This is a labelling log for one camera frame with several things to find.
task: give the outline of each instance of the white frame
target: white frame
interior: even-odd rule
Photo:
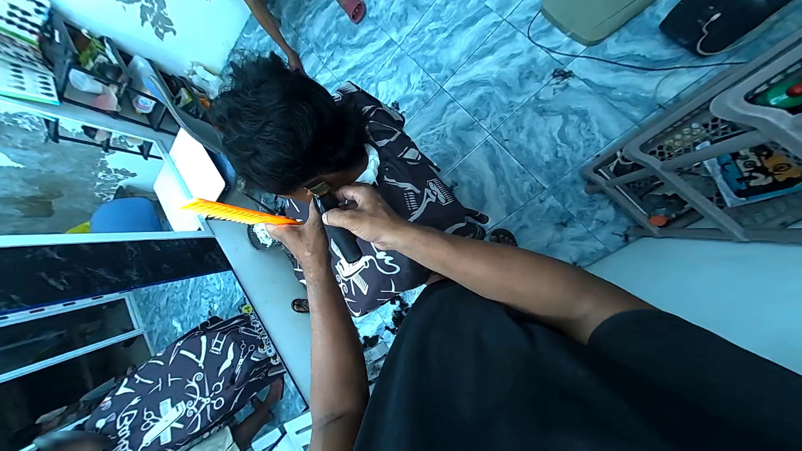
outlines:
[[[109,339],[105,339],[103,341],[99,341],[98,343],[93,343],[84,347],[80,347],[78,349],[74,349],[67,353],[51,357],[50,359],[42,360],[41,362],[36,362],[34,364],[30,364],[22,368],[17,368],[9,372],[4,372],[0,374],[0,384],[15,379],[17,377],[21,377],[26,374],[36,372],[43,368],[59,364],[61,362],[72,359],[73,357],[82,356],[92,351],[96,351],[102,347],[106,347],[114,343],[119,343],[121,341],[130,339],[131,337],[136,337],[139,335],[143,336],[145,344],[148,346],[148,352],[150,352],[152,356],[153,348],[151,347],[148,336],[145,334],[145,329],[143,328],[142,319],[140,318],[139,312],[132,305],[131,298],[125,293],[95,296],[94,298],[80,299],[78,301],[66,301],[62,303],[51,304],[44,307],[36,306],[26,309],[24,311],[16,311],[14,313],[9,313],[7,315],[0,315],[0,327],[10,326],[12,324],[25,323],[27,321],[46,318],[47,316],[58,315],[60,313],[75,311],[82,308],[100,305],[103,303],[109,303],[111,301],[116,301],[120,299],[122,299],[125,302],[126,308],[128,309],[128,316],[131,318],[131,322],[134,326],[133,331],[126,332],[124,334],[117,335]]]
[[[122,120],[113,119],[103,113],[81,108],[71,104],[49,105],[31,102],[28,100],[15,99],[0,96],[0,105],[7,105],[17,108],[30,114],[47,117],[51,119],[64,119],[79,122],[90,127],[118,132],[124,135],[140,138],[141,140],[153,143],[153,147],[161,156],[164,164],[176,177],[180,190],[191,198],[192,194],[184,183],[176,163],[170,157],[169,146],[165,145],[164,140],[171,140],[172,136],[166,133],[156,132],[141,124],[128,123]],[[127,232],[118,234],[36,234],[36,235],[0,235],[0,248],[18,246],[46,246],[58,244],[84,244],[93,242],[126,242],[144,240],[166,240],[176,238],[212,238],[206,220],[198,217],[200,230],[195,232]]]

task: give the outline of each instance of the black sleeve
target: black sleeve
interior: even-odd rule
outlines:
[[[608,318],[588,345],[711,415],[781,449],[802,449],[802,376],[678,316]]]

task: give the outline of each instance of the orange comb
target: orange comb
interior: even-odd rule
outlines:
[[[202,214],[207,217],[225,219],[226,221],[241,222],[243,224],[300,224],[301,222],[289,217],[276,216],[274,214],[263,213],[251,209],[243,209],[233,205],[221,204],[220,202],[207,201],[206,199],[192,199],[181,209],[189,210],[195,214]]]

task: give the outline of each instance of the patterned barber cape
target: patterned barber cape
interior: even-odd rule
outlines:
[[[434,163],[404,133],[403,116],[350,82],[338,88],[334,100],[356,105],[369,119],[366,150],[379,155],[374,187],[399,216],[448,234],[484,236],[479,225],[466,220],[468,210],[437,176]],[[286,214],[306,220],[309,206],[288,201]],[[398,293],[420,286],[431,275],[429,269],[398,252],[377,249],[363,240],[358,243],[363,257],[349,264],[330,240],[331,266],[353,316],[365,315]],[[297,262],[294,265],[296,276],[306,283],[303,270]]]
[[[113,451],[178,451],[218,430],[281,369],[255,314],[213,316],[123,379],[84,428],[110,437]]]

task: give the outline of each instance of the blue chair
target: blue chair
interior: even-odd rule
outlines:
[[[156,207],[144,197],[124,197],[98,207],[89,221],[96,234],[114,232],[164,232]]]

